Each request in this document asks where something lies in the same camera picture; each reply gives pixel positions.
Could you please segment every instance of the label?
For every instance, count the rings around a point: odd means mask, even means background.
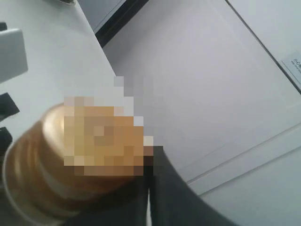
[[[296,51],[282,61],[285,70],[301,85],[301,54]]]

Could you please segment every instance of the white table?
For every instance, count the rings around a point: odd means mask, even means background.
[[[1,0],[0,21],[24,33],[29,71],[0,84],[20,113],[1,122],[14,140],[64,96],[94,96],[114,84],[114,72],[79,4]]]

